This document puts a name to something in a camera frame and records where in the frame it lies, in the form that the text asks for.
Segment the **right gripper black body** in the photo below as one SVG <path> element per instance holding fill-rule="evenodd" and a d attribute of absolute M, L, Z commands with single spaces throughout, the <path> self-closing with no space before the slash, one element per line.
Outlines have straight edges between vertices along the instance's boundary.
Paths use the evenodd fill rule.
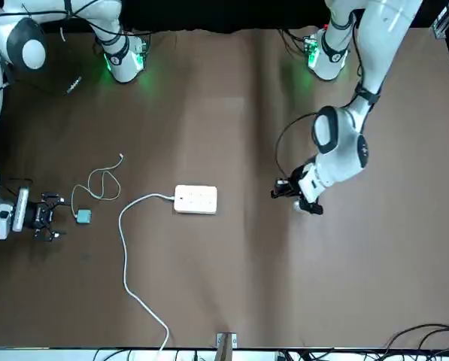
<path fill-rule="evenodd" d="M 44 202 L 30 202 L 27 205 L 27 228 L 43 229 L 47 226 L 47 204 Z"/>

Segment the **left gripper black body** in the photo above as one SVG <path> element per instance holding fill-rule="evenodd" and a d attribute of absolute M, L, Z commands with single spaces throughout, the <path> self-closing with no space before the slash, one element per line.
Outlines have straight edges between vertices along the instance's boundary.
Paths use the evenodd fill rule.
<path fill-rule="evenodd" d="M 308 173 L 310 168 L 310 163 L 306 162 L 305 164 L 295 168 L 290 176 L 288 177 L 288 181 L 291 187 L 290 196 L 298 196 L 300 198 L 304 197 L 304 193 L 299 186 L 299 181 L 303 179 L 303 177 Z"/>

